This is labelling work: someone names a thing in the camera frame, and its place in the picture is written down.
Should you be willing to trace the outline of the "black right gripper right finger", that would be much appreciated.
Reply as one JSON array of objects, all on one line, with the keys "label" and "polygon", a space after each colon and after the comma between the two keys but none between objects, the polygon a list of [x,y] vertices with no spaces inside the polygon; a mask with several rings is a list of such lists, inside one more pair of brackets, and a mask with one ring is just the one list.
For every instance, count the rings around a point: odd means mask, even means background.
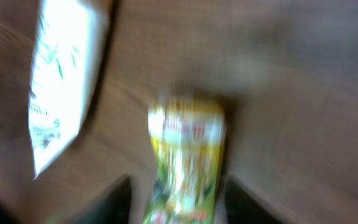
[{"label": "black right gripper right finger", "polygon": [[286,220],[258,201],[258,198],[234,177],[228,177],[224,191],[228,224],[284,224]]}]

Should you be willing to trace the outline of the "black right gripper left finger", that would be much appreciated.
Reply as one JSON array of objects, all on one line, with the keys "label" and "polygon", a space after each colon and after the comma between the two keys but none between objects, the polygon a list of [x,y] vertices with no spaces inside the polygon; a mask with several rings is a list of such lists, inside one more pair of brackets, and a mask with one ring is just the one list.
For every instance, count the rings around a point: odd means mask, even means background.
[{"label": "black right gripper left finger", "polygon": [[123,175],[99,198],[70,220],[74,224],[128,224],[131,212],[131,177]]}]

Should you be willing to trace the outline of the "green tea drink carton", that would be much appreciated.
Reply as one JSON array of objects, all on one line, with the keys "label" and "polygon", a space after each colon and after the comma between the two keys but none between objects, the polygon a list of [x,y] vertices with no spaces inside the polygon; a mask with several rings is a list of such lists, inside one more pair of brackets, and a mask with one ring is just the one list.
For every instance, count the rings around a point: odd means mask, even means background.
[{"label": "green tea drink carton", "polygon": [[157,174],[144,223],[212,223],[226,136],[216,100],[170,97],[150,106]]}]

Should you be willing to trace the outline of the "white tube with gold cap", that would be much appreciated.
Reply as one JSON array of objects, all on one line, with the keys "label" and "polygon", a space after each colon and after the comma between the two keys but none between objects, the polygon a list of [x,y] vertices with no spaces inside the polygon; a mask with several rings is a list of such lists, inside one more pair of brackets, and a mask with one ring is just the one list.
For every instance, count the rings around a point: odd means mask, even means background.
[{"label": "white tube with gold cap", "polygon": [[30,74],[34,174],[77,137],[98,81],[112,0],[41,0]]}]

